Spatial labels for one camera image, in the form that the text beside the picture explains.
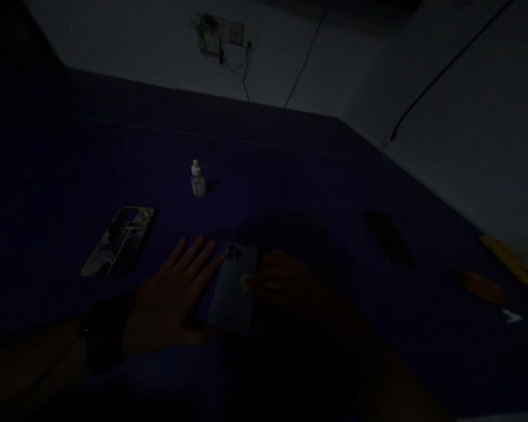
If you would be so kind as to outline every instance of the orange object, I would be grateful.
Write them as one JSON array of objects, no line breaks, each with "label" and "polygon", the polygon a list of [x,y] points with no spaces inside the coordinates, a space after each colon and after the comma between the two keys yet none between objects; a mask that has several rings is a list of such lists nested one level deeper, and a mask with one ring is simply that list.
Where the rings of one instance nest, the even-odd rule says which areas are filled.
[{"label": "orange object", "polygon": [[458,277],[471,293],[496,305],[506,306],[505,292],[498,284],[477,273],[460,273]]}]

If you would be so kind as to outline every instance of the wristwatch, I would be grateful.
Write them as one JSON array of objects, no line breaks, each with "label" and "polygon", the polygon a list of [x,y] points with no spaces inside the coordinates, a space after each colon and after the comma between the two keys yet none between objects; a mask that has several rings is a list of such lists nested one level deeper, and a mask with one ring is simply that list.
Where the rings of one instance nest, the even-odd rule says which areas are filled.
[{"label": "wristwatch", "polygon": [[134,308],[135,296],[121,294],[92,305],[84,315],[80,333],[86,339],[86,357],[94,375],[125,360],[123,331]]}]

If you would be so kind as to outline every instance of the phone case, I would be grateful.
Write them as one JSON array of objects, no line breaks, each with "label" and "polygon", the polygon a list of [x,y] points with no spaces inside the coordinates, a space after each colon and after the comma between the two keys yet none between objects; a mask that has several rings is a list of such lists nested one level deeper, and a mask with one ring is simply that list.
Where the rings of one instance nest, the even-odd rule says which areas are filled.
[{"label": "phone case", "polygon": [[130,274],[135,269],[155,215],[154,208],[121,208],[80,270],[80,275],[116,277]]},{"label": "phone case", "polygon": [[221,265],[207,322],[223,331],[246,335],[251,329],[253,291],[245,291],[241,279],[256,275],[258,251],[238,243],[228,243]]}]

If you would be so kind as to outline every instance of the electrical cable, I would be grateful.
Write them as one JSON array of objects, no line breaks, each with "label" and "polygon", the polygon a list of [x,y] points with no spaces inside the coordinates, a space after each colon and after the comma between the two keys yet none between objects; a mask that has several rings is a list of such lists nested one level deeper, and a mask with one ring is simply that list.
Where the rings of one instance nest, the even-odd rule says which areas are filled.
[{"label": "electrical cable", "polygon": [[393,129],[393,132],[391,133],[391,137],[389,138],[390,141],[393,141],[397,137],[397,129],[399,129],[399,126],[401,123],[403,123],[403,120],[405,120],[405,117],[410,113],[410,111],[417,105],[417,103],[423,98],[423,96],[434,86],[434,84],[440,79],[440,77],[446,73],[446,71],[458,60],[466,51],[468,48],[472,46],[472,44],[477,40],[477,38],[480,37],[480,35],[485,32],[485,30],[505,11],[507,8],[512,4],[514,0],[508,0],[500,9],[498,12],[496,12],[493,17],[481,28],[481,30],[472,38],[470,42],[468,42],[465,47],[461,49],[461,51],[452,59],[451,62],[448,63],[444,69],[438,75],[432,82],[429,83],[429,85],[424,89],[423,92],[417,97],[415,101],[409,106],[409,108],[406,110],[406,112],[401,116],[399,121],[397,122],[397,125],[395,125],[395,128]]},{"label": "electrical cable", "polygon": [[232,73],[237,73],[241,69],[241,67],[243,67],[246,64],[246,62],[242,62],[241,64],[239,64],[239,66],[236,69],[233,69],[231,65],[229,64],[229,62],[225,62],[225,63],[227,64],[227,66],[229,66],[229,69],[231,70]]},{"label": "electrical cable", "polygon": [[330,6],[330,0],[327,1],[327,5],[324,7],[323,16],[321,16],[321,20],[319,21],[319,24],[317,25],[317,29],[315,30],[315,34],[313,35],[313,39],[311,40],[311,45],[309,46],[309,50],[307,50],[307,55],[305,56],[305,61],[303,62],[303,66],[301,67],[301,70],[299,71],[299,74],[297,75],[297,79],[295,80],[295,83],[293,84],[292,91],[289,93],[289,97],[287,98],[286,104],[283,106],[283,108],[287,108],[287,104],[289,103],[289,100],[292,98],[293,92],[295,91],[295,87],[297,86],[297,82],[299,81],[299,78],[301,74],[303,73],[303,69],[305,69],[305,65],[307,64],[307,60],[309,59],[309,53],[311,53],[313,44],[315,43],[315,38],[317,38],[317,34],[319,32],[319,29],[321,28],[321,25],[323,24],[324,17],[327,14],[327,10],[329,10],[329,6]]},{"label": "electrical cable", "polygon": [[242,85],[244,86],[245,88],[245,92],[246,92],[246,100],[250,103],[251,101],[251,98],[248,96],[248,89],[246,89],[246,84],[245,84],[245,79],[246,79],[246,72],[248,71],[248,49],[251,47],[251,43],[248,43],[248,46],[246,47],[246,60],[245,60],[245,74],[243,75],[242,77]]}]

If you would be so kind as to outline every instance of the finger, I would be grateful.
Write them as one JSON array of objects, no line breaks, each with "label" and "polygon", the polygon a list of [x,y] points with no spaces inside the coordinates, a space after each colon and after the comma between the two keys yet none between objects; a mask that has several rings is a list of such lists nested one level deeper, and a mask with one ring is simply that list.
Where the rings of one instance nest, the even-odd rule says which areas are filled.
[{"label": "finger", "polygon": [[184,279],[186,281],[192,281],[195,276],[198,275],[199,271],[201,270],[201,267],[205,264],[207,259],[209,259],[209,257],[215,250],[216,244],[217,242],[215,240],[210,241],[206,248],[203,250],[203,252],[199,254],[198,257],[194,260],[194,262],[189,265],[188,269],[184,273]]},{"label": "finger", "polygon": [[184,250],[184,246],[186,246],[186,239],[183,238],[178,242],[176,245],[176,248],[174,248],[174,251],[170,254],[170,258],[164,263],[164,265],[161,268],[161,271],[169,270],[173,266],[176,265],[178,260],[180,259],[180,255],[182,254],[182,251]]},{"label": "finger", "polygon": [[195,254],[198,252],[198,249],[203,245],[204,243],[204,237],[198,236],[198,238],[195,240],[194,244],[186,251],[186,253],[182,256],[180,261],[175,265],[175,269],[177,271],[185,271],[186,268],[188,268],[188,265],[194,259]]},{"label": "finger", "polygon": [[280,301],[280,294],[276,290],[269,290],[265,287],[261,286],[255,286],[254,291],[258,296],[260,296],[261,299],[265,300],[266,302],[270,303],[279,303]]},{"label": "finger", "polygon": [[255,286],[262,285],[262,283],[264,283],[267,280],[270,280],[270,277],[263,275],[263,274],[258,274],[256,277],[248,278],[246,280],[246,283],[251,287],[255,287]]},{"label": "finger", "polygon": [[267,254],[267,255],[264,255],[264,258],[262,258],[262,261],[260,262],[260,266],[258,267],[258,269],[260,271],[265,268],[273,267],[277,265],[277,263],[278,263],[277,255]]},{"label": "finger", "polygon": [[189,346],[201,346],[207,340],[215,338],[219,335],[216,328],[209,327],[202,330],[187,330],[184,332],[183,342]]},{"label": "finger", "polygon": [[221,254],[212,263],[207,265],[201,273],[195,278],[190,285],[191,299],[193,302],[197,301],[201,293],[209,284],[211,277],[219,269],[221,264],[225,261],[225,255]]}]

